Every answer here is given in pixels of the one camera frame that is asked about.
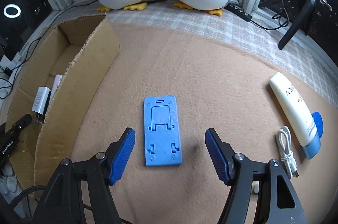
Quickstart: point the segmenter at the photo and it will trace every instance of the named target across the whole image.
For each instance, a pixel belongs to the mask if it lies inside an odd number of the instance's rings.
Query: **plaid fabric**
[[[280,51],[277,47],[282,34],[266,31],[238,16],[223,10],[223,16],[209,15],[198,10],[181,10],[173,6],[177,0],[158,0],[143,11],[111,11],[106,15],[111,22],[144,24],[180,29],[185,32],[215,38],[248,50],[289,71],[321,94],[338,108],[338,82],[312,56],[311,51],[292,40]],[[95,2],[85,7],[75,7],[60,15],[55,23],[74,19],[82,14],[95,14]]]

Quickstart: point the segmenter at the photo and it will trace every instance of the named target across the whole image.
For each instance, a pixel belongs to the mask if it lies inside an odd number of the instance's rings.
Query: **yellow penguin foot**
[[[193,8],[191,6],[186,5],[185,3],[182,3],[181,1],[175,2],[174,3],[174,7],[179,7],[182,10],[185,10],[185,9],[187,9],[187,10],[193,10]]]
[[[143,3],[138,3],[138,4],[133,4],[133,5],[128,5],[123,8],[123,10],[144,10],[147,6],[148,2],[143,2]]]
[[[112,9],[110,7],[105,7],[104,5],[98,7],[96,11],[111,11]]]
[[[222,9],[220,8],[219,10],[203,10],[204,12],[208,12],[210,15],[217,15],[217,16],[222,16]]]

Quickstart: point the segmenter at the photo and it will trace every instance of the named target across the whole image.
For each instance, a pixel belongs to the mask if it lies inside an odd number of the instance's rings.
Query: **cardboard box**
[[[44,124],[32,122],[19,137],[10,161],[21,186],[46,185],[63,158],[71,156],[83,118],[120,49],[104,16],[84,16],[60,24],[40,40],[21,71],[8,111],[6,129],[31,111],[39,86],[62,81],[50,101]]]

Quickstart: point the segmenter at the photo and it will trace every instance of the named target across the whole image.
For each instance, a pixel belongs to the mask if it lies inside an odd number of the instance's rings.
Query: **brown felt mat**
[[[338,181],[338,110],[304,82],[231,45],[179,30],[114,24],[121,44],[115,63],[97,91],[78,134],[72,160],[105,151],[126,127],[136,144],[123,177],[111,188],[120,217],[134,224],[217,223],[229,188],[221,182],[204,144],[214,127],[223,141],[252,160],[279,158],[275,134],[287,125],[268,80],[280,71],[303,96],[311,112],[324,120],[320,152],[304,159],[293,135],[292,150],[300,176],[292,183],[309,224],[320,223]],[[175,95],[183,164],[144,166],[143,101]],[[89,203],[87,186],[83,199]],[[247,223],[253,220],[251,198]],[[92,223],[90,212],[87,222]]]

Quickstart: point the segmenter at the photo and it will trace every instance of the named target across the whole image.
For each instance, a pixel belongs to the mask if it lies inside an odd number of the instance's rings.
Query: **silver bolt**
[[[104,153],[104,152],[99,152],[99,153],[97,153],[97,154],[96,154],[96,158],[97,158],[97,159],[103,159],[103,158],[105,158],[105,153]]]
[[[66,166],[66,165],[69,164],[69,162],[70,162],[70,160],[69,160],[68,158],[62,159],[61,165],[62,165],[62,166]]]
[[[278,160],[276,160],[276,159],[271,160],[271,165],[277,167],[279,165]]]
[[[243,159],[244,159],[244,155],[241,154],[241,153],[236,153],[236,154],[234,155],[234,157],[235,157],[237,160],[243,160]]]

